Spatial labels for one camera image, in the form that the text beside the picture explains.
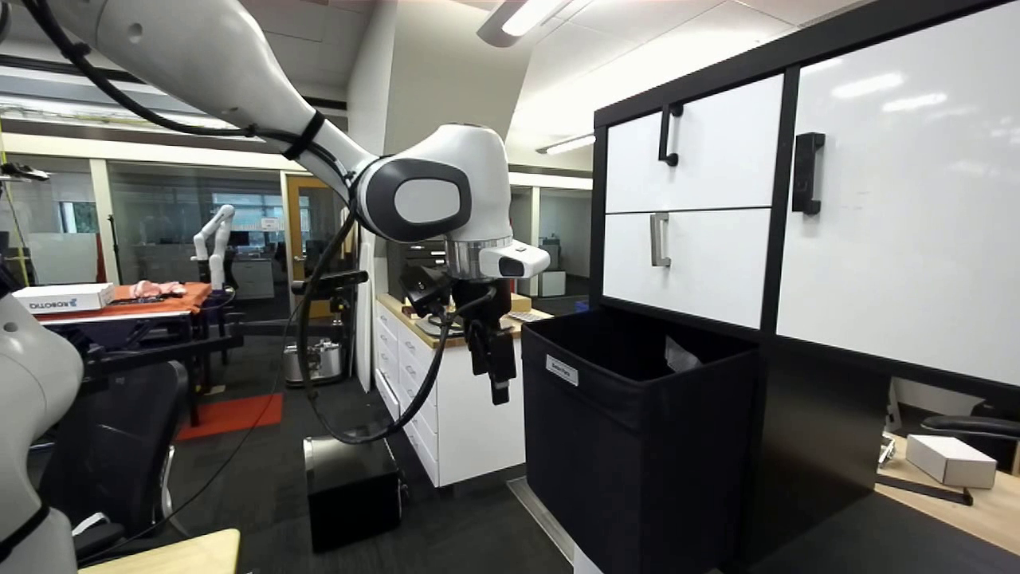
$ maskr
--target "black storage bin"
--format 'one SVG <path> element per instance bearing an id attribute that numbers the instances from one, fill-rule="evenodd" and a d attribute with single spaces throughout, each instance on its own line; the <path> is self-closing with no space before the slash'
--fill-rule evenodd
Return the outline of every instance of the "black storage bin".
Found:
<path id="1" fill-rule="evenodd" d="M 667 337 L 700 368 L 673 372 Z M 735 561 L 759 346 L 629 313 L 524 335 L 525 477 L 605 574 Z"/>

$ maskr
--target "cabinet handle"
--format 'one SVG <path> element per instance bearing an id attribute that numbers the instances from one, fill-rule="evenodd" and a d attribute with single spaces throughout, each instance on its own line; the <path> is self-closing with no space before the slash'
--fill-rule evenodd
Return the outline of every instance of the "cabinet handle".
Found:
<path id="1" fill-rule="evenodd" d="M 652 264 L 653 269 L 671 269 L 671 214 L 652 214 Z"/>
<path id="2" fill-rule="evenodd" d="M 681 116 L 681 106 L 667 106 L 661 116 L 661 162 L 675 166 L 678 155 L 671 155 L 671 126 Z"/>
<path id="3" fill-rule="evenodd" d="M 820 214 L 823 201 L 816 199 L 816 162 L 826 146 L 826 135 L 801 135 L 794 144 L 794 211 Z"/>

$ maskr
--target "black box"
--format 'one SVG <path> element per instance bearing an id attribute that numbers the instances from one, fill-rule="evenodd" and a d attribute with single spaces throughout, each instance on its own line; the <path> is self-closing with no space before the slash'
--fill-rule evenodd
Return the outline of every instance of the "black box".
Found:
<path id="1" fill-rule="evenodd" d="M 386 440 L 350 448 L 307 437 L 303 456 L 315 553 L 401 528 L 401 480 Z"/>
<path id="2" fill-rule="evenodd" d="M 605 574 L 735 561 L 759 346 L 604 309 L 529 325 L 524 369 L 529 484 Z"/>

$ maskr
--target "white cabinet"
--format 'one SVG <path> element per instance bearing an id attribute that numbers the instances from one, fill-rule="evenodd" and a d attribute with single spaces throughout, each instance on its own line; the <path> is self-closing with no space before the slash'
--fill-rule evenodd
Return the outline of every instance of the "white cabinet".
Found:
<path id="1" fill-rule="evenodd" d="M 605 296 L 759 330 L 767 211 L 608 214 Z"/>
<path id="2" fill-rule="evenodd" d="M 778 111 L 767 78 L 608 127 L 605 211 L 767 208 Z"/>
<path id="3" fill-rule="evenodd" d="M 377 391 L 400 417 L 425 382 L 433 348 L 397 309 L 377 304 Z M 524 385 L 510 382 L 510 401 L 492 404 L 488 376 L 471 376 L 471 353 L 452 343 L 444 353 L 436 385 L 419 417 L 406 429 L 428 480 L 444 487 L 524 464 Z"/>
<path id="4" fill-rule="evenodd" d="M 1020 5 L 807 68 L 778 332 L 1020 382 Z"/>

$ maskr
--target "black handle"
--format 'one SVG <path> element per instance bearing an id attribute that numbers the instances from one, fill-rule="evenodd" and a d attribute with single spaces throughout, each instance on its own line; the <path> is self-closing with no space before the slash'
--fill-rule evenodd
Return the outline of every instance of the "black handle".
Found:
<path id="1" fill-rule="evenodd" d="M 675 166 L 678 155 L 671 155 L 671 118 L 678 118 L 681 106 L 667 106 L 661 118 L 661 162 Z"/>
<path id="2" fill-rule="evenodd" d="M 816 199 L 816 161 L 826 146 L 826 135 L 801 135 L 794 146 L 794 211 L 820 214 L 823 201 Z"/>

